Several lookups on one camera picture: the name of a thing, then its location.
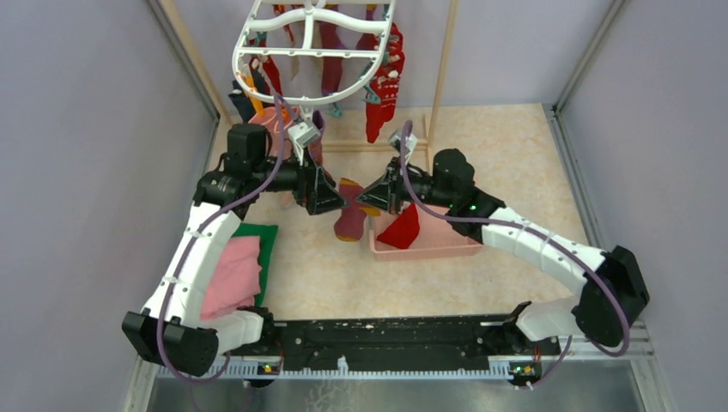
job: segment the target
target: white clip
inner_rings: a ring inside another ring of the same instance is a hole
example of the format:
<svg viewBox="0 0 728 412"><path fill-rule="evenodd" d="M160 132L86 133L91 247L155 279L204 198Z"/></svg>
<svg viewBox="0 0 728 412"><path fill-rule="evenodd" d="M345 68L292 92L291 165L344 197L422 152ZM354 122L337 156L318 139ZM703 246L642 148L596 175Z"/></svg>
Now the white clip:
<svg viewBox="0 0 728 412"><path fill-rule="evenodd" d="M185 284L185 282L182 282L180 279L178 279L178 278L176 278L174 276L164 276L164 277L161 278L161 281L162 282L172 283L172 284L175 284L175 285Z"/></svg>
<svg viewBox="0 0 728 412"><path fill-rule="evenodd" d="M185 232L187 232L193 238L200 239L200 238L204 238L205 237L205 235L203 235L202 233L199 233L199 231L192 230L189 227L187 228L187 230L185 230Z"/></svg>

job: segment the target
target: wooden pole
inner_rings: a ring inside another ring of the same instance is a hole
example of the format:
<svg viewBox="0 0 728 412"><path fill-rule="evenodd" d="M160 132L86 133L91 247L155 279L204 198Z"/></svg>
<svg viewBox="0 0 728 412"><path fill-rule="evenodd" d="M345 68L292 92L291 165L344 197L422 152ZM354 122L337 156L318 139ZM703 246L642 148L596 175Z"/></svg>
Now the wooden pole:
<svg viewBox="0 0 728 412"><path fill-rule="evenodd" d="M450 59L450 46L452 44L452 31L455 28L455 20L458 15L459 0L450 0L450 9L447 12L447 26L445 28L445 39L442 41L442 52L440 53L440 70L437 73L437 84L434 90L433 110L430 114L430 125L428 129L428 163L432 162L434 156L434 138L435 127L437 126L437 115L440 111L440 101L442 100L442 88L445 86L445 76L447 74L447 61Z"/></svg>
<svg viewBox="0 0 728 412"><path fill-rule="evenodd" d="M220 94L217 92L215 83L212 81L212 77L209 75L207 66L204 63L203 58L200 55L199 50L197 49L197 45L192 39L190 30L187 28L185 21L182 19L182 15L179 13L179 10L177 9L177 5L174 3L174 0L159 0L159 5L161 6L164 13L167 15L169 24L172 25L174 32L177 34L179 42L182 44L182 47L187 53L187 56L190 58L192 66L194 67L197 75L202 81L205 91L212 100L212 104L215 105L215 109L218 113L220 113L220 117L228 125L232 125L233 120L230 118L230 113L228 113L228 110L225 108L225 104L222 102Z"/></svg>

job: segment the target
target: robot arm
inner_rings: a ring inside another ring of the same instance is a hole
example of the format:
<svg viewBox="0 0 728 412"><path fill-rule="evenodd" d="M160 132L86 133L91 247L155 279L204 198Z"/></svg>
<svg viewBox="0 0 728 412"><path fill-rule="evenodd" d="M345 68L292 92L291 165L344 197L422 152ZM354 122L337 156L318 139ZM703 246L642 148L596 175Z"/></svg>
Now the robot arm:
<svg viewBox="0 0 728 412"><path fill-rule="evenodd" d="M391 139L398 148L398 139ZM475 187L475 170L457 149L440 151L434 157L432 175L393 158L385 174L369 185L357 201L389 213L397 213L403 202L411 202L403 182L407 173L415 194L425 204L448 208L447 216L486 218L518 223L523 228L467 221L451 221L452 228L479 243L509 251L553 276L573 294L546 303L526 302L513 312L515 326L532 342L549 336L583 333L594 342L615 347L623 338L620 319L601 288L585 270L558 247L580 258L607 285L624 311L629 326L649 301L634 254L620 246L612 252L580 245L519 215L515 210Z"/></svg>
<svg viewBox="0 0 728 412"><path fill-rule="evenodd" d="M264 319L252 310L241 308L221 318L200 319L217 262L250 204L218 216L203 233L198 233L197 228L220 208L251 193L270 176L275 158L265 153L266 145L270 147L270 142L266 143L269 137L263 126L235 125L227 134L227 153L222 158L224 169L218 167L197 182L190 218L167 273L141 313L128 312L124 317L122 329L146 361L162 364L155 340L155 328L160 321L165 323L163 341L169 360L181 372L195 376L205 374L217 355L260 338ZM346 201L335 190L335 182L307 151L303 155L303 161L293 158L284 161L266 191L292 191L296 202L309 215L343 208ZM197 239L175 278L173 273L192 237ZM162 318L162 302L169 282L175 283L175 287Z"/></svg>

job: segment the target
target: green cloth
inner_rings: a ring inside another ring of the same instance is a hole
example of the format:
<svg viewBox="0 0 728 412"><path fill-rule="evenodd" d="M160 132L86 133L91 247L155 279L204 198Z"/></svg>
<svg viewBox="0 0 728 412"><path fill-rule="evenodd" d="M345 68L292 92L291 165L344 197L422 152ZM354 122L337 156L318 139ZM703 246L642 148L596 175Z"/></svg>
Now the green cloth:
<svg viewBox="0 0 728 412"><path fill-rule="evenodd" d="M255 295L255 306L263 304L265 297L265 287L268 286L268 268L270 267L270 255L273 252L273 244L276 243L278 235L278 226L271 225L252 225L250 223L240 223L238 230L233 233L236 236L260 236L260 254L258 255L258 264L260 270L260 293Z"/></svg>

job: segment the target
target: pink towel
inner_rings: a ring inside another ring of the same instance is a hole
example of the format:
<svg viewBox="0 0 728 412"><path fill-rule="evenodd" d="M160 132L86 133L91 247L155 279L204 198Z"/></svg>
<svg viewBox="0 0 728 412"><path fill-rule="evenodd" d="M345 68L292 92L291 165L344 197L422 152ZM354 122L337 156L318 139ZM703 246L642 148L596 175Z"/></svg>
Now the pink towel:
<svg viewBox="0 0 728 412"><path fill-rule="evenodd" d="M243 306L253 306L260 293L259 236L231 238L209 281L200 320L212 320Z"/></svg>

